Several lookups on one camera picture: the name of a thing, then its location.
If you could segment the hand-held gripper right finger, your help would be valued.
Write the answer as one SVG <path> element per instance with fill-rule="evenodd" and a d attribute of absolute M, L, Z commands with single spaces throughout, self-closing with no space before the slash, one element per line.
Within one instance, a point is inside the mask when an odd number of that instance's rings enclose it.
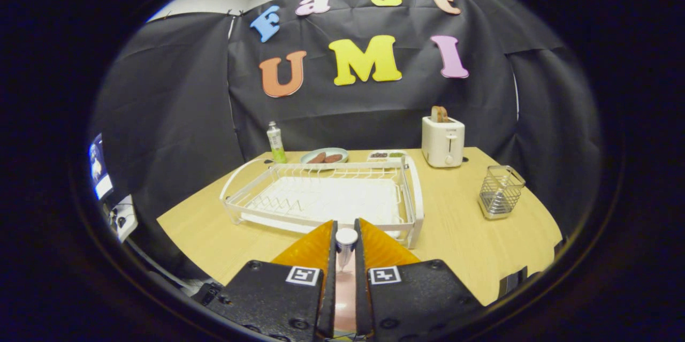
<path fill-rule="evenodd" d="M 484 315 L 484 306 L 445 261 L 420 261 L 362 218 L 354 228 L 356 328 L 368 341 L 445 339 Z"/>

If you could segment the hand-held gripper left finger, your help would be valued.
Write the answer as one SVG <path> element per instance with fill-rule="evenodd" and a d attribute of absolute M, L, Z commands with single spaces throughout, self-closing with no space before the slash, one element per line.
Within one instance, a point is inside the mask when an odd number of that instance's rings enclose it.
<path fill-rule="evenodd" d="M 227 285 L 207 286 L 203 305 L 265 339 L 332 337 L 337 230 L 325 222 L 271 262 L 247 262 Z"/>

